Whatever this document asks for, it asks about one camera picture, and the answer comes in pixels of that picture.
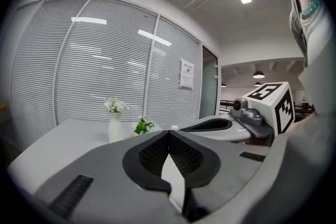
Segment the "flower arrangement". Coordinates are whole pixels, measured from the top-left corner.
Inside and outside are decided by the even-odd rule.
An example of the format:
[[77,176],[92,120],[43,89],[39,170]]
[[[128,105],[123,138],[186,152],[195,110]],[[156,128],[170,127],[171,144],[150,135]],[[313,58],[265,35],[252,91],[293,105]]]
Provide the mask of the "flower arrangement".
[[145,134],[150,131],[151,127],[154,126],[154,122],[147,120],[145,117],[140,116],[139,122],[134,123],[133,127],[135,128],[134,132],[136,134]]
[[109,98],[104,100],[104,109],[110,113],[120,113],[130,108],[125,102],[118,100],[117,98]]

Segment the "table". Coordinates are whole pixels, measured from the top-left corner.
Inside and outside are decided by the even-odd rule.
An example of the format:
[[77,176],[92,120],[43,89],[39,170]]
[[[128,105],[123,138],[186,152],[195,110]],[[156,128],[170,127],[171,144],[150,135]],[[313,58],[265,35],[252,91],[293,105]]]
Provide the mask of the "table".
[[[49,177],[86,152],[108,144],[108,124],[66,120],[23,151],[7,171],[16,184],[34,195]],[[122,122],[122,126],[129,137],[134,135],[132,122]],[[160,130],[157,124],[151,128],[152,132]]]

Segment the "window blinds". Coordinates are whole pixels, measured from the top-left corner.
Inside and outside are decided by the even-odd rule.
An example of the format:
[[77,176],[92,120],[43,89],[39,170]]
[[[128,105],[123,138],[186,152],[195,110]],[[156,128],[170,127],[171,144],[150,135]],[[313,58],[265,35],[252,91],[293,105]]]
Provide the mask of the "window blinds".
[[55,127],[52,90],[60,47],[87,0],[44,1],[27,25],[14,60],[10,107],[19,148]]
[[156,17],[124,2],[91,0],[62,54],[56,82],[58,123],[68,118],[109,120],[103,109],[108,97],[129,105],[122,121],[136,121],[142,115]]
[[[151,61],[146,117],[154,120],[161,128],[169,129],[171,125],[182,126],[197,120],[201,46],[185,31],[162,17],[156,35],[158,38]],[[193,89],[179,87],[181,58],[195,64]]]

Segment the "wall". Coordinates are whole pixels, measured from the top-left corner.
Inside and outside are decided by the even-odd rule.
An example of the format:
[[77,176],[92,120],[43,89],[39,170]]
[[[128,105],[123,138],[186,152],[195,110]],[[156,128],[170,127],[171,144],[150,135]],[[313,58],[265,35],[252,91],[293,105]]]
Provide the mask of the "wall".
[[286,18],[256,24],[225,30],[220,53],[222,66],[303,56]]
[[226,88],[221,88],[221,100],[233,101],[235,98],[241,98],[242,95],[253,91],[254,83],[259,81],[261,84],[266,82],[289,82],[292,96],[295,98],[295,92],[303,90],[303,86],[296,74],[290,72],[264,72],[265,77],[263,79],[255,79],[252,74],[242,74],[240,76],[232,76],[223,78],[223,83],[226,84]]
[[307,92],[304,90],[299,90],[295,92],[294,100],[296,105],[302,105],[302,103],[309,103],[312,105],[312,101],[310,100]]

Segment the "green plant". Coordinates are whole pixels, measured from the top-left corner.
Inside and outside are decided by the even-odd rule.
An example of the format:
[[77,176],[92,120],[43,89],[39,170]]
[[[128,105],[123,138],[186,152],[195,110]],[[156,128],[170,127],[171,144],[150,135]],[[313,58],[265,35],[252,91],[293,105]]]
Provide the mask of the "green plant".
[[143,116],[140,116],[139,119],[138,123],[133,124],[133,127],[135,128],[134,132],[137,134],[145,134],[150,131],[151,127],[154,126],[152,121],[147,120]]

